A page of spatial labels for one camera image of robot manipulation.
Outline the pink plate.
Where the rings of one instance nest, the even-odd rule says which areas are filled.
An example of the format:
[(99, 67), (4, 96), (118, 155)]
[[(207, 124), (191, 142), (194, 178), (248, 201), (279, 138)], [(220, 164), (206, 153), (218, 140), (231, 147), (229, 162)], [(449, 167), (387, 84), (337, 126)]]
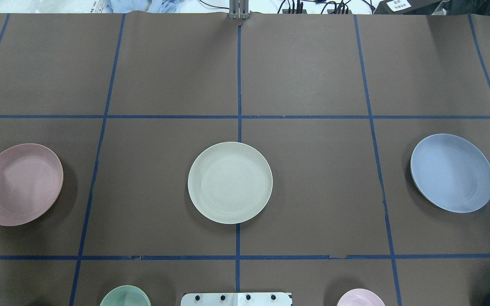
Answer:
[(64, 172), (57, 154), (35, 143), (0, 153), (0, 225), (26, 224), (46, 213), (58, 199)]

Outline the blue plate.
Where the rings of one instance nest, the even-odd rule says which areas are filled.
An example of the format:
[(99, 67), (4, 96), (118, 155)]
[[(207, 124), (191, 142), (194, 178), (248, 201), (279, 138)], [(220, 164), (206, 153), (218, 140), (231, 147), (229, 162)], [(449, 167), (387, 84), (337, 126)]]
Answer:
[(453, 213), (472, 213), (490, 201), (490, 163), (478, 147), (454, 134), (422, 139), (410, 158), (418, 191), (432, 204)]

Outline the green bowl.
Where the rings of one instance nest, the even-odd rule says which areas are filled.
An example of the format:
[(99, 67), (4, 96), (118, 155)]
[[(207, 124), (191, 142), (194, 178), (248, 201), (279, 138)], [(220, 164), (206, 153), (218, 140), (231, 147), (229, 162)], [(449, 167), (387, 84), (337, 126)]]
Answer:
[(132, 285), (115, 287), (101, 300), (99, 306), (151, 306), (148, 295)]

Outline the light blue cloth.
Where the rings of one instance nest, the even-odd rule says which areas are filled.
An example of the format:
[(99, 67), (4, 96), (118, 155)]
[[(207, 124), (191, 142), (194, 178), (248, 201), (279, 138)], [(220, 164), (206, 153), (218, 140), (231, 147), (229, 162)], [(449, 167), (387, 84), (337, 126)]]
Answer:
[(104, 0), (105, 9), (111, 13), (143, 11), (173, 13), (179, 8), (179, 0)]

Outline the white mounting plate with bolts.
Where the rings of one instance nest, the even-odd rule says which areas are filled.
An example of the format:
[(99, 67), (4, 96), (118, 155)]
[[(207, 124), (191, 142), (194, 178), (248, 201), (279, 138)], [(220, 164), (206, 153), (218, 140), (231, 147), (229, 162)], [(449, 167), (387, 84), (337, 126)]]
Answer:
[(286, 292), (218, 292), (183, 295), (181, 306), (292, 306)]

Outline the brown table mat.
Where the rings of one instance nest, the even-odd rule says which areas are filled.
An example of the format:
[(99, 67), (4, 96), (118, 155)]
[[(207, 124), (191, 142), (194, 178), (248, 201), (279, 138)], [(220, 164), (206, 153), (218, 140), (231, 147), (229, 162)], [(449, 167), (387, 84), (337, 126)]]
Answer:
[(490, 17), (0, 14), (0, 305), (123, 285), (480, 305)]

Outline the pink bowl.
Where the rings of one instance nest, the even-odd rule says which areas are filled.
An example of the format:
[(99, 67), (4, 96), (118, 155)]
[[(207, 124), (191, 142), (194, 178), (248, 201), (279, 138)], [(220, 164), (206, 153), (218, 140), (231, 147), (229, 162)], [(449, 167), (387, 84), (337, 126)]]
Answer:
[(338, 300), (337, 306), (385, 306), (383, 300), (373, 291), (352, 289), (344, 293)]

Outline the black box with label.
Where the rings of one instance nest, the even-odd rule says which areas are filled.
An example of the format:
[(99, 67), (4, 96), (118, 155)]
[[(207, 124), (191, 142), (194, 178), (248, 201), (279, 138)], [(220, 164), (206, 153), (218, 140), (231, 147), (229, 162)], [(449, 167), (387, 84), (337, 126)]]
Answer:
[(384, 0), (374, 15), (431, 15), (441, 0)]

